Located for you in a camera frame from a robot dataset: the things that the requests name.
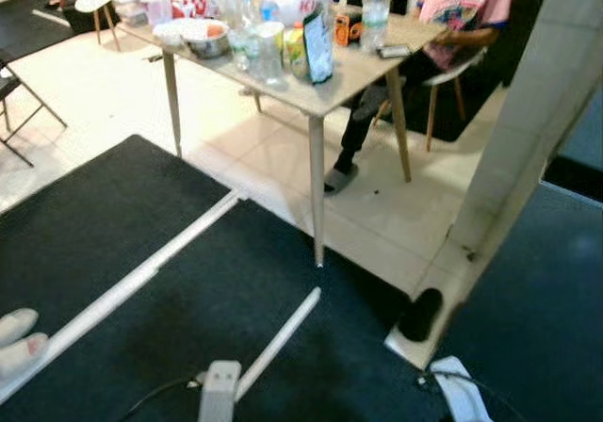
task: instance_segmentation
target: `hand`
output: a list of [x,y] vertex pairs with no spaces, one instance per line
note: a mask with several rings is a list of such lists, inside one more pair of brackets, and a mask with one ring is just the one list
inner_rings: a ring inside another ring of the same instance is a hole
[[454,45],[457,43],[458,38],[458,32],[447,29],[446,31],[442,31],[440,34],[438,34],[435,39],[433,39],[433,42],[437,43],[438,45]]

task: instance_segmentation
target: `table top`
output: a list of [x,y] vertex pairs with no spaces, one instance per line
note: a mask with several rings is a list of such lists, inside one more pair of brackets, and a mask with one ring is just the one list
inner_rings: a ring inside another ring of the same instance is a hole
[[[287,105],[294,106],[307,115],[317,117],[326,116],[351,96],[402,62],[402,58],[380,59],[376,55],[362,53],[357,44],[350,47],[340,47],[334,44],[334,72],[328,81],[312,85],[299,80],[291,73],[285,73],[282,85],[271,86],[237,69],[230,55],[213,59],[198,59],[186,46],[164,45],[153,36],[153,28],[149,25],[132,27],[120,23],[117,27],[168,53],[196,62],[206,69],[235,80],[262,94],[267,94]],[[442,25],[439,24],[423,24],[410,17],[391,14],[386,43],[404,43],[411,50],[418,50],[442,31],[442,28]]]

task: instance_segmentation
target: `white sock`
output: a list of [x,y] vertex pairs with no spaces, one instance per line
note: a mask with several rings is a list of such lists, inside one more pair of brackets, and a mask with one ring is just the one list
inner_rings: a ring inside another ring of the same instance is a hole
[[46,351],[48,336],[31,334],[19,342],[0,349],[0,382],[9,380],[32,365]]
[[0,318],[0,348],[26,335],[36,321],[38,321],[38,313],[33,309],[17,309]]

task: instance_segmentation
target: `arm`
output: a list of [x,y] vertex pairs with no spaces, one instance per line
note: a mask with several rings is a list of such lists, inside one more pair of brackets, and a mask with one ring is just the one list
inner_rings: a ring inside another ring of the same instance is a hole
[[498,34],[498,30],[495,28],[476,29],[475,31],[446,30],[440,33],[433,42],[438,45],[488,47],[497,41]]

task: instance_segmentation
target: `wooden table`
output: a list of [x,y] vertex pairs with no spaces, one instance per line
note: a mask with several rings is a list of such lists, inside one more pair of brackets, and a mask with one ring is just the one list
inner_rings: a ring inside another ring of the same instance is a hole
[[[310,137],[314,253],[318,267],[322,267],[324,257],[324,117],[341,106],[351,96],[384,75],[387,79],[389,97],[392,103],[394,126],[404,176],[406,182],[411,181],[411,169],[406,145],[406,120],[398,74],[398,65],[402,62],[402,58],[380,59],[377,56],[362,53],[358,46],[348,48],[335,46],[334,74],[326,83],[313,86],[298,80],[291,73],[286,73],[283,85],[274,87],[238,70],[231,56],[198,59],[186,46],[169,47],[161,43],[153,36],[152,28],[148,25],[131,27],[118,24],[117,27],[125,33],[156,45],[163,51],[163,65],[170,99],[171,123],[178,156],[182,156],[182,148],[180,145],[180,110],[174,72],[174,55],[193,61],[206,69],[251,88],[255,94],[258,110],[261,110],[259,95],[264,94],[286,105],[294,106],[307,115]],[[408,17],[392,14],[388,25],[387,43],[405,43],[411,50],[417,50],[441,30],[441,25],[423,24]]]

